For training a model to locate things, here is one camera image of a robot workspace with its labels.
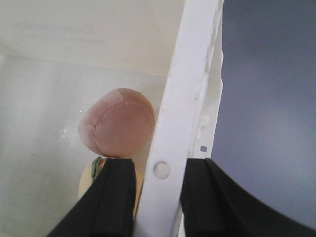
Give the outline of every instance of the white surface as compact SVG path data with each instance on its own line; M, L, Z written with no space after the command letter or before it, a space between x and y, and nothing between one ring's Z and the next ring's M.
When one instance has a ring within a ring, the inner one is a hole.
M182 180L198 132L205 78L214 52L212 35L217 32L221 7L218 0L186 1L146 167L135 237L177 235L173 228L178 221ZM159 162L168 163L171 170L163 180L154 174Z
M166 76L184 0L2 0L0 50Z
M47 234L78 200L82 171L97 157L79 139L82 115L118 87L143 93L157 114L165 80L7 58L0 71L0 231Z

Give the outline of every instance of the white plastic bar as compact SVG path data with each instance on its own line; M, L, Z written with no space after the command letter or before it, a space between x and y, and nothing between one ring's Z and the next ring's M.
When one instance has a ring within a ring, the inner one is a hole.
M186 0L146 167L134 237L172 236L190 141L197 132L199 104L205 94L201 90L209 73L206 64L220 2ZM159 162L170 166L165 179L154 174Z

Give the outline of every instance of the hole in plastic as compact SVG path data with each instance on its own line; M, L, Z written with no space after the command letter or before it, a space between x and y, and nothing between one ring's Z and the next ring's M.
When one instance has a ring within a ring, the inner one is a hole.
M159 179L166 179L170 174L170 166L166 162L158 162L154 167L154 174Z

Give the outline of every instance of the pink bean bag ball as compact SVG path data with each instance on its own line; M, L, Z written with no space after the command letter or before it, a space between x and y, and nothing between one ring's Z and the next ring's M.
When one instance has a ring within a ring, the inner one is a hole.
M82 117L79 135L93 152L122 158L142 149L151 138L155 115L141 93L115 89L98 100Z

